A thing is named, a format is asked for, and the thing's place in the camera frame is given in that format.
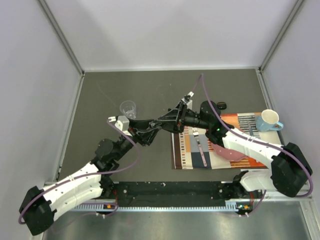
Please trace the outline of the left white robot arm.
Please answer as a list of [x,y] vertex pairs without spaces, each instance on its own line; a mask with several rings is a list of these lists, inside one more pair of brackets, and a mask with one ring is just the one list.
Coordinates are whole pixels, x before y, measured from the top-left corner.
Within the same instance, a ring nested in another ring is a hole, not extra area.
[[108,118],[107,123],[120,137],[98,143],[94,158],[71,175],[43,188],[30,188],[20,205],[18,223],[33,236],[45,232],[64,213],[99,197],[109,198],[114,191],[110,175],[134,166],[119,168],[118,161],[138,145],[149,146],[163,128],[158,120],[131,120],[125,116]]

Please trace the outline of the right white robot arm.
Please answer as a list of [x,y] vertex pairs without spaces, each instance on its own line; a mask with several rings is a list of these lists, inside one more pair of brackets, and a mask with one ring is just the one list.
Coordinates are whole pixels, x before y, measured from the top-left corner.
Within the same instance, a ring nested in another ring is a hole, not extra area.
[[204,101],[195,112],[182,100],[167,114],[158,117],[151,127],[178,134],[182,139],[180,168],[229,168],[227,161],[253,159],[263,170],[246,171],[233,185],[233,192],[245,198],[255,190],[277,190],[287,197],[298,197],[306,183],[311,183],[312,170],[300,148],[263,141],[226,123],[213,101]]

